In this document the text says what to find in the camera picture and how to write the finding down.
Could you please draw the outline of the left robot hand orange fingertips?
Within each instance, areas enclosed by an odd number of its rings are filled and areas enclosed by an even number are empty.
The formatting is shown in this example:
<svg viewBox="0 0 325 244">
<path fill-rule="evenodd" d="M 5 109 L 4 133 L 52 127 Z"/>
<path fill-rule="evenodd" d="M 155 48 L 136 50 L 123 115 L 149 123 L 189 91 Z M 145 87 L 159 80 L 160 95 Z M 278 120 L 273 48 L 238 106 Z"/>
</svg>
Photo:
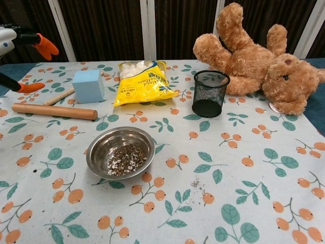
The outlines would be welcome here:
<svg viewBox="0 0 325 244">
<path fill-rule="evenodd" d="M 51 60 L 53 55 L 58 55 L 57 47 L 29 27 L 14 24 L 1 24 L 1 57 L 21 45 L 33 46 L 46 60 Z M 32 93 L 45 87 L 43 83 L 22 84 L 9 76 L 1 73 L 1 86 L 17 93 Z"/>
</svg>

